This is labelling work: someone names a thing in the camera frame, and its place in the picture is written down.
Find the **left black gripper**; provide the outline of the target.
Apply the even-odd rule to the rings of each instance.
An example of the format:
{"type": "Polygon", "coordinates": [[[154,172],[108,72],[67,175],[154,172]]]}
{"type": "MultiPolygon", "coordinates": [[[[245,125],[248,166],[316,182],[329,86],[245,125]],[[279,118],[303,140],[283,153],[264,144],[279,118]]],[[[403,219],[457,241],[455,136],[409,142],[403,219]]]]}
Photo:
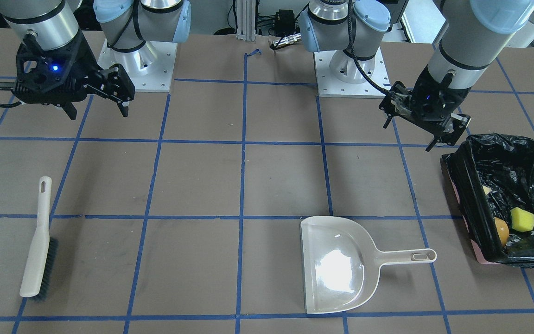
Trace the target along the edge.
{"type": "Polygon", "coordinates": [[[426,152],[438,143],[454,146],[471,121],[469,115],[455,113],[469,92],[450,87],[456,76],[457,71],[449,69],[436,82],[425,68],[412,90],[403,83],[394,83],[379,104],[387,116],[383,128],[388,128],[394,117],[401,117],[433,135],[426,152]]]}

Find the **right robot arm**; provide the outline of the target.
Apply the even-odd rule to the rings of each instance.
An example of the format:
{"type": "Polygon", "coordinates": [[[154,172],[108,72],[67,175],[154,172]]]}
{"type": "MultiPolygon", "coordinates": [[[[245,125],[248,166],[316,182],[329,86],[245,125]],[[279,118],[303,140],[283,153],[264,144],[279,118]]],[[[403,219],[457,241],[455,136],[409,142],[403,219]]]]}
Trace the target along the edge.
{"type": "Polygon", "coordinates": [[[51,105],[71,120],[88,95],[127,117],[134,78],[161,72],[154,44],[182,44],[191,29],[188,0],[0,0],[0,15],[20,40],[0,108],[51,105]]]}

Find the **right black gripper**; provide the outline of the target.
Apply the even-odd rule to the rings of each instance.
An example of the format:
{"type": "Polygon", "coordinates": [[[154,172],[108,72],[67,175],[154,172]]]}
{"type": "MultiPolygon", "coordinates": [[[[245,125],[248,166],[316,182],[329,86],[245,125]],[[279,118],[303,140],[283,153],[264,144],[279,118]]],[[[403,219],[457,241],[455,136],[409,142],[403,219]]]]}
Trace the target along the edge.
{"type": "Polygon", "coordinates": [[[87,95],[85,84],[92,84],[93,93],[116,103],[123,117],[128,117],[129,103],[135,99],[135,84],[127,70],[121,64],[101,69],[82,31],[67,45],[50,51],[27,33],[17,51],[16,66],[13,95],[24,103],[53,104],[70,120],[77,117],[74,102],[87,95]]]}

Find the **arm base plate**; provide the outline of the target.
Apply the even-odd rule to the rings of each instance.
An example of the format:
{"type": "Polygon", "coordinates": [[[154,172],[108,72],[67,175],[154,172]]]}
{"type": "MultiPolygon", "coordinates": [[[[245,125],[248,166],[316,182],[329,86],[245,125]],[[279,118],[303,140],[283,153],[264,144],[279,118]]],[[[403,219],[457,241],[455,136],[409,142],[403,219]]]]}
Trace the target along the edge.
{"type": "Polygon", "coordinates": [[[146,42],[137,51],[121,53],[107,47],[104,41],[98,65],[108,68],[121,64],[135,85],[136,92],[169,93],[179,44],[146,42]]]}
{"type": "MultiPolygon", "coordinates": [[[[320,97],[384,98],[384,94],[365,80],[354,61],[343,51],[318,51],[313,55],[320,97]]],[[[375,84],[390,89],[381,49],[372,59],[358,63],[375,84]]]]}

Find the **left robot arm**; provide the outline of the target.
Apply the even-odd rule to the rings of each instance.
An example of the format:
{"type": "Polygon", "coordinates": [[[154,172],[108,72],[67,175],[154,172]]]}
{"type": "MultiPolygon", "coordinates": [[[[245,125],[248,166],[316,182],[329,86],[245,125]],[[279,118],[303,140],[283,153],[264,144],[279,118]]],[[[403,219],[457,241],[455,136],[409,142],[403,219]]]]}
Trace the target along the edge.
{"type": "Polygon", "coordinates": [[[458,107],[532,19],[534,0],[311,0],[296,38],[314,56],[320,96],[380,98],[385,127],[402,118],[432,135],[432,149],[460,139],[471,117],[458,107]],[[381,51],[397,22],[435,49],[413,85],[388,78],[381,51]]]}

